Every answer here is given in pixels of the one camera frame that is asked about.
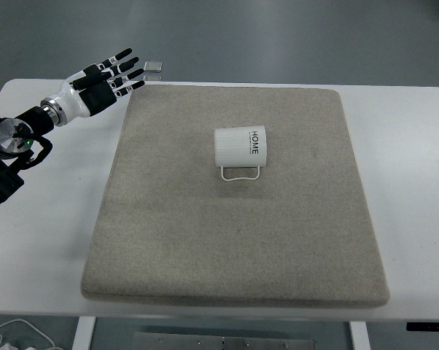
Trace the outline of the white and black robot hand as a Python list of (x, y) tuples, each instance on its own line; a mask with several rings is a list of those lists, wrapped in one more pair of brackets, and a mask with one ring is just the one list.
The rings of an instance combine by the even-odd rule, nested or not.
[(55, 109), (55, 125), (64, 126), (77, 117), (97, 115), (119, 98), (141, 87), (144, 84), (142, 81), (133, 81), (146, 72), (144, 68), (133, 70), (139, 58), (123, 61), (131, 53), (131, 48), (123, 50), (64, 80), (61, 90), (48, 98)]

